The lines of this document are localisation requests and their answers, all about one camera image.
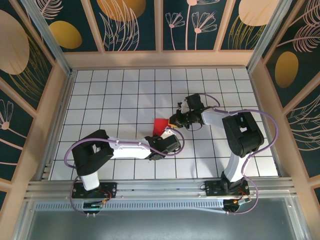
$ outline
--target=grid tile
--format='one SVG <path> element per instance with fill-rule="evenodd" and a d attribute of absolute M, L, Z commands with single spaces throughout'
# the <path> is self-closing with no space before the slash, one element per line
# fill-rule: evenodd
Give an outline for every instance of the grid tile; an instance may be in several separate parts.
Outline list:
<path fill-rule="evenodd" d="M 137 109 L 120 109 L 119 124 L 137 123 Z"/>
<path fill-rule="evenodd" d="M 139 70 L 137 69 L 124 70 L 123 81 L 139 81 Z"/>
<path fill-rule="evenodd" d="M 102 109 L 104 105 L 104 95 L 89 95 L 86 102 L 86 109 Z"/>
<path fill-rule="evenodd" d="M 155 80 L 156 81 L 170 81 L 171 80 L 170 69 L 156 69 L 155 70 Z"/>
<path fill-rule="evenodd" d="M 219 80 L 233 80 L 234 74 L 231 70 L 231 68 L 218 68 L 218 77 Z"/>
<path fill-rule="evenodd" d="M 197 167 L 196 160 L 193 158 L 177 159 L 176 165 L 176 177 L 178 179 L 196 179 Z"/>
<path fill-rule="evenodd" d="M 123 94 L 121 97 L 122 109 L 136 109 L 138 107 L 138 94 Z"/>
<path fill-rule="evenodd" d="M 68 110 L 64 124 L 76 125 L 82 124 L 85 110 Z"/>
<path fill-rule="evenodd" d="M 171 80 L 187 80 L 185 69 L 171 69 Z"/>
<path fill-rule="evenodd" d="M 87 95 L 75 95 L 70 98 L 68 109 L 85 109 L 87 103 Z"/>
<path fill-rule="evenodd" d="M 63 158 L 70 146 L 95 132 L 121 139 L 142 139 L 153 135 L 154 119 L 168 119 L 179 102 L 193 93 L 207 93 L 227 111 L 258 109 L 254 91 L 245 68 L 130 69 L 79 71 L 73 87 L 64 126 L 51 171 L 52 180 L 70 180 L 77 175 Z M 201 95 L 208 106 L 217 105 Z M 253 113 L 266 137 L 262 118 Z M 109 160 L 99 169 L 103 180 L 216 178 L 228 164 L 231 154 L 223 128 L 194 124 L 180 128 L 185 138 L 184 150 L 162 160 Z M 263 148 L 268 144 L 265 138 Z M 73 164 L 73 155 L 68 156 Z M 249 177 L 277 176 L 270 149 L 258 153 L 249 162 Z"/>
<path fill-rule="evenodd" d="M 247 69 L 245 69 L 245 68 L 233 68 L 232 71 L 233 71 L 234 79 L 236 79 L 236 80 L 249 79 Z"/>
<path fill-rule="evenodd" d="M 135 160 L 134 179 L 155 179 L 155 161 L 149 159 Z"/>
<path fill-rule="evenodd" d="M 123 70 L 109 70 L 108 82 L 122 82 L 124 77 Z"/>
<path fill-rule="evenodd" d="M 91 82 L 106 82 L 108 78 L 108 72 L 108 70 L 94 70 Z"/>
<path fill-rule="evenodd" d="M 202 68 L 203 80 L 218 80 L 217 69 L 215 68 Z"/>
<path fill-rule="evenodd" d="M 153 94 L 139 94 L 138 108 L 154 108 L 155 95 Z"/>
<path fill-rule="evenodd" d="M 115 160 L 113 179 L 126 180 L 134 179 L 135 174 L 135 160 Z"/>
<path fill-rule="evenodd" d="M 217 165 L 215 158 L 197 158 L 196 170 L 198 178 L 217 178 Z"/>
<path fill-rule="evenodd" d="M 186 77 L 188 80 L 202 80 L 201 69 L 187 69 Z"/>
<path fill-rule="evenodd" d="M 90 82 L 76 82 L 73 86 L 72 95 L 87 95 L 90 88 Z"/>
<path fill-rule="evenodd" d="M 76 74 L 75 81 L 79 82 L 91 82 L 92 70 L 80 70 Z"/>
<path fill-rule="evenodd" d="M 155 93 L 154 81 L 139 82 L 139 94 L 154 94 L 154 93 Z"/>
<path fill-rule="evenodd" d="M 90 85 L 89 95 L 104 95 L 106 82 L 92 82 Z"/>
<path fill-rule="evenodd" d="M 141 69 L 139 74 L 140 81 L 154 81 L 155 70 L 154 69 Z"/>
<path fill-rule="evenodd" d="M 173 158 L 163 158 L 155 161 L 156 179 L 175 179 L 176 161 Z"/>
<path fill-rule="evenodd" d="M 87 109 L 84 112 L 83 124 L 100 124 L 102 109 Z"/>

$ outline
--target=dark green wallpaper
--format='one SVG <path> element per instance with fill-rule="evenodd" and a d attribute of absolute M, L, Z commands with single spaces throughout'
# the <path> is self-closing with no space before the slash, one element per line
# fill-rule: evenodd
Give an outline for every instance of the dark green wallpaper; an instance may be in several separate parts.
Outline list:
<path fill-rule="evenodd" d="M 63 52 L 98 51 L 81 0 L 37 0 L 35 3 Z"/>
<path fill-rule="evenodd" d="M 0 90 L 0 178 L 11 181 L 33 118 Z"/>
<path fill-rule="evenodd" d="M 239 6 L 241 0 L 236 0 L 234 8 L 232 10 L 232 14 L 224 35 L 224 39 L 221 45 L 221 50 L 253 50 L 263 32 L 266 25 L 247 25 L 242 22 L 239 16 Z M 265 0 L 263 4 L 265 4 L 265 8 L 270 4 L 270 0 Z M 247 6 L 247 14 L 249 18 L 251 18 L 251 22 L 260 22 L 261 16 L 255 14 L 257 11 L 255 6 Z"/>
<path fill-rule="evenodd" d="M 320 187 L 315 188 L 314 192 L 315 192 L 316 198 L 318 199 L 318 202 L 320 204 Z"/>
<path fill-rule="evenodd" d="M 320 85 L 286 118 L 309 177 L 320 175 Z"/>
<path fill-rule="evenodd" d="M 5 191 L 0 191 L 0 211 L 1 211 L 2 205 L 4 204 L 6 195 L 7 193 Z"/>
<path fill-rule="evenodd" d="M 281 31 L 282 27 L 284 26 L 287 18 L 289 17 L 292 9 L 294 8 L 294 6 L 296 5 L 298 0 L 292 0 L 291 2 L 291 5 L 289 7 L 289 10 L 287 11 L 287 13 L 285 14 L 285 16 L 283 17 L 282 21 L 281 21 L 281 24 L 280 26 L 278 27 L 277 31 L 275 32 L 275 34 L 273 35 L 272 39 L 270 40 L 269 44 L 266 46 L 263 54 L 262 54 L 262 57 L 265 58 L 266 54 L 268 53 L 271 45 L 274 43 L 274 39 L 277 37 L 277 35 L 279 34 L 279 32 Z"/>
<path fill-rule="evenodd" d="M 154 0 L 90 3 L 106 51 L 156 50 Z"/>
<path fill-rule="evenodd" d="M 186 0 L 163 1 L 163 50 L 214 49 L 226 1 L 205 2 L 189 6 Z"/>
<path fill-rule="evenodd" d="M 320 71 L 320 5 L 306 0 L 266 67 L 285 107 Z"/>
<path fill-rule="evenodd" d="M 0 3 L 0 78 L 37 109 L 52 65 L 8 1 Z"/>

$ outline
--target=leaf drawing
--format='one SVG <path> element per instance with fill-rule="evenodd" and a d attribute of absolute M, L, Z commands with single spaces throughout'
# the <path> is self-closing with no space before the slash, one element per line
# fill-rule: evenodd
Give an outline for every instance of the leaf drawing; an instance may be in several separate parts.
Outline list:
<path fill-rule="evenodd" d="M 53 20 L 58 15 L 62 6 L 62 0 L 35 0 L 35 3 L 44 19 Z"/>
<path fill-rule="evenodd" d="M 103 45 L 106 51 L 135 51 L 139 44 L 140 32 L 134 11 L 128 8 L 124 1 L 123 10 L 116 0 L 111 0 L 111 3 L 102 0 L 101 3 L 104 12 L 107 13 L 107 17 L 100 13 L 104 24 Z"/>
<path fill-rule="evenodd" d="M 311 103 L 293 109 L 287 119 L 299 150 L 320 149 L 320 95 Z"/>
<path fill-rule="evenodd" d="M 309 0 L 305 7 L 303 20 L 309 26 L 320 24 L 320 0 Z"/>
<path fill-rule="evenodd" d="M 293 39 L 282 42 L 278 44 L 277 47 L 291 42 L 294 50 L 297 52 L 311 53 L 320 43 L 320 24 L 315 26 L 305 25 L 301 27 L 296 32 Z"/>

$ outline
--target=aluminum frame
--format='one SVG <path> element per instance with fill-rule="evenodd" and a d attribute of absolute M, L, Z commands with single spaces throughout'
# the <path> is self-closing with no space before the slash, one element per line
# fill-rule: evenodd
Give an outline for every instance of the aluminum frame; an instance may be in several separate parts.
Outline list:
<path fill-rule="evenodd" d="M 281 0 L 279 1 L 278 5 L 276 6 L 269 23 L 266 25 L 265 29 L 263 30 L 261 37 L 259 38 L 257 44 L 255 45 L 254 51 L 251 55 L 249 63 L 247 65 L 248 73 L 251 74 L 255 69 L 257 63 L 259 62 L 262 54 L 264 53 L 265 49 L 267 48 L 269 42 L 272 40 L 274 34 L 276 33 L 277 29 L 279 28 L 283 18 L 285 17 L 286 13 L 288 12 L 292 0 Z"/>
<path fill-rule="evenodd" d="M 152 207 L 144 210 L 176 210 L 198 209 L 220 213 L 221 201 L 232 196 L 207 197 L 201 186 L 206 180 L 219 180 L 220 178 L 206 179 L 165 179 L 165 180 L 119 180 L 117 182 L 117 196 L 103 211 L 118 211 L 121 204 L 127 205 L 125 210 L 143 210 L 142 204 L 152 203 Z M 311 239 L 307 224 L 301 213 L 297 193 L 290 177 L 254 177 L 260 198 L 282 198 L 285 200 L 289 218 L 294 228 L 296 239 Z M 36 211 L 71 211 L 69 206 L 69 192 L 73 181 L 31 181 L 28 184 L 21 207 L 20 221 L 17 222 L 14 240 L 24 240 L 28 236 L 34 212 Z M 256 191 L 251 191 L 255 198 Z M 82 199 L 74 199 L 79 208 Z"/>

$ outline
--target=robotic arm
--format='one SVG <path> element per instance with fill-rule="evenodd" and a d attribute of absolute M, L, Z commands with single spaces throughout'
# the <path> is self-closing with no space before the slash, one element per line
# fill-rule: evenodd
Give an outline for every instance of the robotic arm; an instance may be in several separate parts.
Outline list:
<path fill-rule="evenodd" d="M 159 160 L 164 158 L 158 152 L 168 154 L 181 148 L 175 133 L 167 128 L 161 136 L 146 136 L 143 139 L 126 140 L 108 136 L 105 130 L 97 130 L 84 139 L 105 139 L 110 142 L 87 141 L 72 149 L 76 173 L 81 177 L 84 189 L 90 191 L 99 187 L 98 169 L 108 160 L 115 158 L 137 158 Z"/>
<path fill-rule="evenodd" d="M 212 106 L 204 106 L 199 94 L 193 94 L 178 103 L 178 110 L 170 117 L 169 124 L 173 127 L 189 129 L 194 123 L 225 130 L 231 156 L 227 167 L 222 172 L 218 188 L 226 194 L 232 194 L 238 187 L 247 184 L 241 173 L 242 166 L 247 156 L 256 152 L 264 143 L 263 134 L 252 114 L 242 112 L 231 115 L 224 111 L 214 111 Z M 248 186 L 243 190 L 249 192 Z"/>

